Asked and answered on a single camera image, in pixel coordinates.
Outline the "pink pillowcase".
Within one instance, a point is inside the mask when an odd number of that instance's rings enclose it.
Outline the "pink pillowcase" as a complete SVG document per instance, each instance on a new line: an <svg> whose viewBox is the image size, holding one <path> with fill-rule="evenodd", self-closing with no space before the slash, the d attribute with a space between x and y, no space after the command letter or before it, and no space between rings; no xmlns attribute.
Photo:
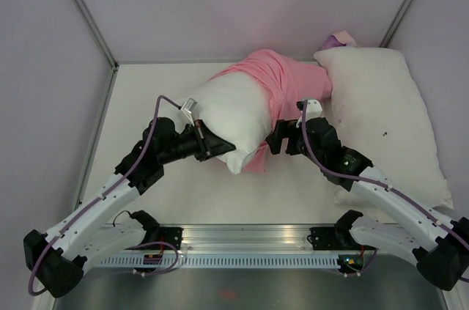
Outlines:
<svg viewBox="0 0 469 310"><path fill-rule="evenodd" d="M322 101L330 97L333 88L324 68L296 61L268 49L250 53L244 60L227 67L213 78L233 72L253 76L271 92L271 132L277 120L297 119L300 116L296 106L299 100L312 97Z"/></svg>

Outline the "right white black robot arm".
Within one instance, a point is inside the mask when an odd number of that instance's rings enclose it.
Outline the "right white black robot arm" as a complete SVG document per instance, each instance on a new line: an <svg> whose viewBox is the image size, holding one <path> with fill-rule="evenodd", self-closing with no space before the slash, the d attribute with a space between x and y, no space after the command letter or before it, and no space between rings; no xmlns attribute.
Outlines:
<svg viewBox="0 0 469 310"><path fill-rule="evenodd" d="M267 137L277 155L287 141L288 155L304 155L325 178L378 207L395 221L387 226L356 210L347 211L334 225L334 240L342 248L355 244L382 249L416 266L432 285L449 291L468 281L468 219L458 221L416 202L356 150L341 144L325 118L279 120Z"/></svg>

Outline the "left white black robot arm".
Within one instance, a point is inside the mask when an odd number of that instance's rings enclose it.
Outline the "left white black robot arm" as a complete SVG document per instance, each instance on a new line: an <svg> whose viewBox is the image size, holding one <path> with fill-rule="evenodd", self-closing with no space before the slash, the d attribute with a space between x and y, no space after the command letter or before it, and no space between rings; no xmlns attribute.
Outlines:
<svg viewBox="0 0 469 310"><path fill-rule="evenodd" d="M53 297L69 293L97 263L125 249L171 248L160 238L160 224L149 213L130 214L130 224L102 229L105 222L142 196L164 176L164 165L193 156L203 162L235 150L202 120L181 133L165 117L152 120L142 138L116 166L107 183L89 200L46 232L31 230L23 239L26 266L31 275L30 295L39 281Z"/></svg>

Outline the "large white bare pillow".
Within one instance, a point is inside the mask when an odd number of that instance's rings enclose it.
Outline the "large white bare pillow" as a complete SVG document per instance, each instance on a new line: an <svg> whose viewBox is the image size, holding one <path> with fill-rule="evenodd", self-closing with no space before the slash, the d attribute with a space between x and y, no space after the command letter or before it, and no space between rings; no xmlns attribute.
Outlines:
<svg viewBox="0 0 469 310"><path fill-rule="evenodd" d="M318 51L333 90L326 116L342 144L429 207L454 207L426 106L404 56L387 48Z"/></svg>

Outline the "pink purple cloth behind pillow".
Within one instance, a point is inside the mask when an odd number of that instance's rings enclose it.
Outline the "pink purple cloth behind pillow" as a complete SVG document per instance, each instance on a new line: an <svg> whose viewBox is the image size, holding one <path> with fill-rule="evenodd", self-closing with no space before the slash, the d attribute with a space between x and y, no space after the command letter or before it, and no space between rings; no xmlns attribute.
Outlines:
<svg viewBox="0 0 469 310"><path fill-rule="evenodd" d="M322 45L322 50L328 50L330 48L337 47L356 47L357 43L355 39L346 31L340 31L331 34Z"/></svg>

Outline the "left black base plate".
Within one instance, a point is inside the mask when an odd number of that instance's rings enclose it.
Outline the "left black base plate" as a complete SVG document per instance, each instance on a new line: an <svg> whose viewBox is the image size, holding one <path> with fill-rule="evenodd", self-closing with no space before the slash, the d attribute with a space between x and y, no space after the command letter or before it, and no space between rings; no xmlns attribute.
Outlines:
<svg viewBox="0 0 469 310"><path fill-rule="evenodd" d="M182 234L184 229L179 226L161 226L159 228L157 241L165 242L180 250Z"/></svg>

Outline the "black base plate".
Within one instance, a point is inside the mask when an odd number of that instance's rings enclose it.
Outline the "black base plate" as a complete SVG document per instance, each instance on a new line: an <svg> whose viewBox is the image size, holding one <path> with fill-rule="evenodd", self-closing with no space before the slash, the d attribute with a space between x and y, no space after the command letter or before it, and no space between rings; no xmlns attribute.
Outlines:
<svg viewBox="0 0 469 310"><path fill-rule="evenodd" d="M307 236L315 251L362 251L349 232L336 231L332 226L316 226Z"/></svg>
<svg viewBox="0 0 469 310"><path fill-rule="evenodd" d="M157 241L165 242L180 250L182 234L184 229L179 226L161 226L159 228Z"/></svg>

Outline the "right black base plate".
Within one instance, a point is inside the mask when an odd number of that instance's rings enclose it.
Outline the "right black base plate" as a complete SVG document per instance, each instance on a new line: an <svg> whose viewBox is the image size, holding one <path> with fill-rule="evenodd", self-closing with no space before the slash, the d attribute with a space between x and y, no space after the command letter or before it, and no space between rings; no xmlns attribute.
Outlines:
<svg viewBox="0 0 469 310"><path fill-rule="evenodd" d="M316 226L307 236L315 251L362 251L349 232L336 231L332 226Z"/></svg>

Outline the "aluminium mounting rail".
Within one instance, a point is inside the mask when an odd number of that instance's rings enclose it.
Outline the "aluminium mounting rail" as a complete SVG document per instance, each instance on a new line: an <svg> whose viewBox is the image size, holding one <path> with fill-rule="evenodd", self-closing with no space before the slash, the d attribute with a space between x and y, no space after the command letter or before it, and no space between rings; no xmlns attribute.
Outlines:
<svg viewBox="0 0 469 310"><path fill-rule="evenodd" d="M196 253L240 252L281 253L314 251L307 239L309 229L316 226L332 226L336 231L349 232L352 239L371 251L378 247L384 251L395 248L424 248L431 251L448 234L441 222L429 220L418 223L415 231L409 232L396 224L381 224L369 218L359 218L348 226L330 224L162 224L184 229L180 250ZM135 221L112 226L105 225L84 246L85 251L114 254L141 242L157 241L159 229L146 232Z"/></svg>

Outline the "left aluminium corner post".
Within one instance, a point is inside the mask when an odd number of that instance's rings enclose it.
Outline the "left aluminium corner post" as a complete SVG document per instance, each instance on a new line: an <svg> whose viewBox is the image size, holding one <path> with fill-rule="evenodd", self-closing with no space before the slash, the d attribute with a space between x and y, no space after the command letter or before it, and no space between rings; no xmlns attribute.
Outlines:
<svg viewBox="0 0 469 310"><path fill-rule="evenodd" d="M101 54L103 55L111 69L116 70L119 66L119 63L112 54L108 43L106 42L100 28L98 27L91 11L87 6L87 3L85 2L85 0L72 0L72 2L74 3L79 15L86 24L86 27L88 28L89 33L91 34L91 37L95 41Z"/></svg>

